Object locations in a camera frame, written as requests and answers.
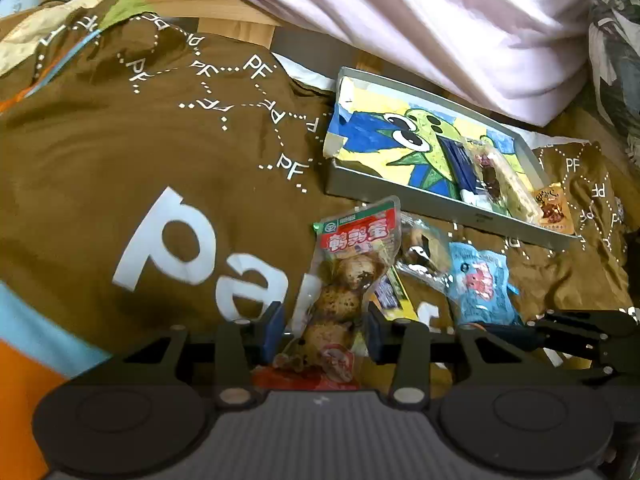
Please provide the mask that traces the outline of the dark chocolate snack packet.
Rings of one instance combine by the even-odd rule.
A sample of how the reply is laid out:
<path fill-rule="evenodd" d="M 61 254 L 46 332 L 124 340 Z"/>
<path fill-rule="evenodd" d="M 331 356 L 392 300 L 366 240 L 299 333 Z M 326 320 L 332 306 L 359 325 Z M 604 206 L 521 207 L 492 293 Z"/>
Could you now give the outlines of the dark chocolate snack packet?
<path fill-rule="evenodd" d="M 497 161 L 488 154 L 475 153 L 473 155 L 477 174 L 482 185 L 494 203 L 502 199 L 500 182 L 498 180 Z"/>

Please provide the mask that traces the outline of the brown printed blanket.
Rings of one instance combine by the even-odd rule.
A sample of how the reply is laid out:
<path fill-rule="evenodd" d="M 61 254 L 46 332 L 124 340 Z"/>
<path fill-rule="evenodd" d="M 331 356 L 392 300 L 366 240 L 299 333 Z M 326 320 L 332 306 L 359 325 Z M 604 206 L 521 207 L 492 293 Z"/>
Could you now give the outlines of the brown printed blanket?
<path fill-rule="evenodd" d="M 588 360 L 463 328 L 446 292 L 395 268 L 400 246 L 391 268 L 430 330 L 427 406 L 387 401 L 373 294 L 352 385 L 271 361 L 252 370 L 262 402 L 215 402 L 217 328 L 280 302 L 280 353 L 314 225 L 378 201 L 326 192 L 335 101 L 336 81 L 303 84 L 266 47 L 189 32 L 146 0 L 2 22 L 3 478 L 637 478 L 599 469 L 614 419 L 580 381 Z M 505 255 L 522 325 L 615 310 L 639 329 L 639 237 L 600 146 L 532 151 L 570 205 L 570 247 L 400 213 Z"/>

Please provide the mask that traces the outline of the grey tray with cartoon drawing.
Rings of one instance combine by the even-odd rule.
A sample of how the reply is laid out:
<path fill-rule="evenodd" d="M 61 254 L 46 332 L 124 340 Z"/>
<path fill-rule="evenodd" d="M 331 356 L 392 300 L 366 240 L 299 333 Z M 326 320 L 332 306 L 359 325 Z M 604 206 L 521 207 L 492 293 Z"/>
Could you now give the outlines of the grey tray with cartoon drawing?
<path fill-rule="evenodd" d="M 475 194 L 459 190 L 441 136 L 468 151 L 478 179 Z M 491 200 L 473 158 L 483 145 L 503 154 L 529 192 L 551 183 L 523 138 L 495 120 L 410 84 L 343 67 L 323 141 L 329 161 L 326 192 L 364 202 L 395 195 L 415 214 L 551 249 L 570 247 L 575 234 L 513 218 L 501 202 Z"/>

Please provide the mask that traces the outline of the clear wrapped pastry packet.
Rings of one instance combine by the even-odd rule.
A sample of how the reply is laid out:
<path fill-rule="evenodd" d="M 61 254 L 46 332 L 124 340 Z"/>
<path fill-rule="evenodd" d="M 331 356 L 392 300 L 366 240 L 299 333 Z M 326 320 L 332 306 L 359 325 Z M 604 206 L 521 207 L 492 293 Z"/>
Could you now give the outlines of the clear wrapped pastry packet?
<path fill-rule="evenodd" d="M 395 268 L 434 288 L 446 292 L 451 283 L 448 238 L 426 221 L 402 212 L 401 245 Z"/>

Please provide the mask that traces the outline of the orange small snack packet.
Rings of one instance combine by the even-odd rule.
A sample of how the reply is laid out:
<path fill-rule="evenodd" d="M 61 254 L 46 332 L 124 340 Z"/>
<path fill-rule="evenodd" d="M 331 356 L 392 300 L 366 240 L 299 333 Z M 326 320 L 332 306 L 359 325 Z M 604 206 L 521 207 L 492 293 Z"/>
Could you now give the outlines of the orange small snack packet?
<path fill-rule="evenodd" d="M 537 188 L 532 196 L 540 210 L 533 220 L 535 226 L 564 235 L 575 234 L 570 205 L 559 182 Z"/>

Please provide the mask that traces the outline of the yellow green snack packet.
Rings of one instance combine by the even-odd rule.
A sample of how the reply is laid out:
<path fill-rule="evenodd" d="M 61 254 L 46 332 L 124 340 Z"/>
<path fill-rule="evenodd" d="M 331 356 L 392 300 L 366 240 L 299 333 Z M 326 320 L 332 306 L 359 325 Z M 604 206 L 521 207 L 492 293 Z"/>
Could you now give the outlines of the yellow green snack packet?
<path fill-rule="evenodd" d="M 419 319 L 395 268 L 389 268 L 380 278 L 372 301 L 387 321 Z"/>

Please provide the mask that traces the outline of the pink bed sheet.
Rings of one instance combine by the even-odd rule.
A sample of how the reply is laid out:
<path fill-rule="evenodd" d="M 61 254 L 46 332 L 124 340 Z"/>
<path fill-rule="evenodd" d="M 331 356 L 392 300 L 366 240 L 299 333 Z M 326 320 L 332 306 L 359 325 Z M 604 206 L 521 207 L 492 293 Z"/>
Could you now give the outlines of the pink bed sheet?
<path fill-rule="evenodd" d="M 543 126 L 587 78 L 589 0 L 248 0 Z"/>

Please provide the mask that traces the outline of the grey floral patterned fabric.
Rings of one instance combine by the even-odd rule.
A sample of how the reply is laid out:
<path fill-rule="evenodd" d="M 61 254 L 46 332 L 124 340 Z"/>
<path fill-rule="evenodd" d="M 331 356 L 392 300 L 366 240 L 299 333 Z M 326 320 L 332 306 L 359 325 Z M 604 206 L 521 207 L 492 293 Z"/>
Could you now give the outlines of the grey floral patterned fabric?
<path fill-rule="evenodd" d="M 597 109 L 639 162 L 639 0 L 590 0 L 589 58 Z"/>

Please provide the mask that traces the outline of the light blue snack packet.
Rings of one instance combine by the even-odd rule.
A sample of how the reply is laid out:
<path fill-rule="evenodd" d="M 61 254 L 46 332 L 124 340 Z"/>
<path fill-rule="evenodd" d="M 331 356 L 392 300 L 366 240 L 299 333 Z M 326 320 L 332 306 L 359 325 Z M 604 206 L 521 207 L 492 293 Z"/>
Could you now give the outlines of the light blue snack packet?
<path fill-rule="evenodd" d="M 509 297 L 510 272 L 505 255 L 458 242 L 449 244 L 449 253 L 450 285 L 446 295 L 459 325 L 523 324 Z"/>

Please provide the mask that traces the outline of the dark blue stick packet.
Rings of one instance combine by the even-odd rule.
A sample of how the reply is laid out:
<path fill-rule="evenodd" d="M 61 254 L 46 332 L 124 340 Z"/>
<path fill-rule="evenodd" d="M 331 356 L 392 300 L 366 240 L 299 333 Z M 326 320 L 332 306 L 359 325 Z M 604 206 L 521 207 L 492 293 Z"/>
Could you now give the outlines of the dark blue stick packet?
<path fill-rule="evenodd" d="M 459 190 L 475 194 L 478 190 L 478 179 L 464 145 L 443 136 L 439 138 L 439 143 Z"/>

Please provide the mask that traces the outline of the quail egg snack packet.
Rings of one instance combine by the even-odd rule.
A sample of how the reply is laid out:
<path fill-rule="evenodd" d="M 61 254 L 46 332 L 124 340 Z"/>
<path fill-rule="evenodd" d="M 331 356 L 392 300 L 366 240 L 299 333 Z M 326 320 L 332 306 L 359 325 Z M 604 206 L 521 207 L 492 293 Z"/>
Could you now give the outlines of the quail egg snack packet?
<path fill-rule="evenodd" d="M 278 372 L 352 385 L 366 303 L 400 246 L 400 201 L 388 196 L 314 225 L 316 247 L 288 328 L 292 340 L 272 360 Z"/>

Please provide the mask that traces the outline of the rice cracker bar packet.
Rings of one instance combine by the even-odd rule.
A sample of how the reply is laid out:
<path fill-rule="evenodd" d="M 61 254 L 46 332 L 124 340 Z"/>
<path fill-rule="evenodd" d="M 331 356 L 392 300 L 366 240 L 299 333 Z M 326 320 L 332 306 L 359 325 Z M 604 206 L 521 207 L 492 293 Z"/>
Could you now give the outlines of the rice cracker bar packet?
<path fill-rule="evenodd" d="M 483 145 L 482 153 L 488 154 L 497 161 L 498 180 L 502 199 L 500 202 L 513 218 L 533 224 L 540 210 L 532 193 L 526 188 L 518 174 L 496 148 Z"/>

